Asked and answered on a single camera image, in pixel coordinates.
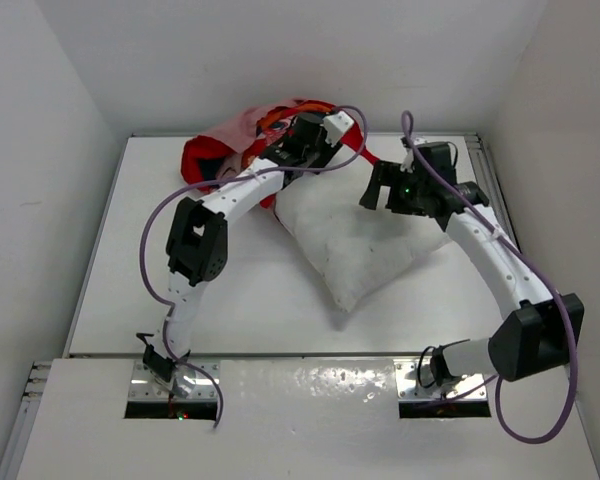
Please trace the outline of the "white pillow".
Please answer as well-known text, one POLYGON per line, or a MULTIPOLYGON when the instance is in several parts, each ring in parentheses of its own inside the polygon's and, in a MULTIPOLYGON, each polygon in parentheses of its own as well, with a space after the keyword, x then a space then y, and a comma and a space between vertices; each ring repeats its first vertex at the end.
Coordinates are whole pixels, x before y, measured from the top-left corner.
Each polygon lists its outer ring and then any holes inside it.
POLYGON ((433 219, 360 206, 368 177, 365 171, 304 176, 274 202, 275 216, 344 312, 450 242, 433 219))

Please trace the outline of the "red pink patterned pillowcase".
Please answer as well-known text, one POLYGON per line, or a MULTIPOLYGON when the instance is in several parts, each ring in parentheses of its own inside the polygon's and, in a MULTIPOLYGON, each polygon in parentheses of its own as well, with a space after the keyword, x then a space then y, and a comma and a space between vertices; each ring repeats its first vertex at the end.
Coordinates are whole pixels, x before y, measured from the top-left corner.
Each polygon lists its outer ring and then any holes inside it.
POLYGON ((188 140, 180 174, 187 184, 234 177, 278 141, 296 115, 310 112, 324 116, 333 109, 331 103, 304 98, 250 107, 188 140))

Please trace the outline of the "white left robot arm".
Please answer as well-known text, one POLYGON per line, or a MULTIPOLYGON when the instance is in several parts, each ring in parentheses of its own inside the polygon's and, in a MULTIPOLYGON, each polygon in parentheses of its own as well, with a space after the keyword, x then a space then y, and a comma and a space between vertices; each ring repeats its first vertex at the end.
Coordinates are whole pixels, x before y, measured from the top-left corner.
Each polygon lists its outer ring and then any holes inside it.
POLYGON ((328 113, 302 112, 242 172, 182 187, 151 212, 140 237, 139 269, 144 288, 167 313, 156 334, 140 338, 143 363, 157 379, 170 383, 190 354, 189 337, 202 295, 228 262, 230 226, 302 176, 336 170, 331 160, 355 128, 368 135, 364 114, 352 105, 328 113), (171 202, 177 206, 165 247, 169 293, 162 296, 151 285, 146 249, 153 223, 171 202))

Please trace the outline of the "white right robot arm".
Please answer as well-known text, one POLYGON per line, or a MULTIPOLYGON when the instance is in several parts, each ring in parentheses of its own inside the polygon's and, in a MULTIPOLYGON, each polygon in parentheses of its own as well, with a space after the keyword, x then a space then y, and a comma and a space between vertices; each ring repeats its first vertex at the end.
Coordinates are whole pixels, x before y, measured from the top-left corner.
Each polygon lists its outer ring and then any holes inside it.
POLYGON ((475 374, 513 382, 563 365, 574 368, 583 303, 575 294, 548 287, 498 227, 486 194, 474 182, 450 186, 454 176, 449 165, 431 174, 422 165, 406 170, 379 161, 360 200, 373 209, 386 187, 391 212, 435 219, 468 256, 498 305, 502 323, 493 335, 434 348, 430 384, 443 387, 475 374))

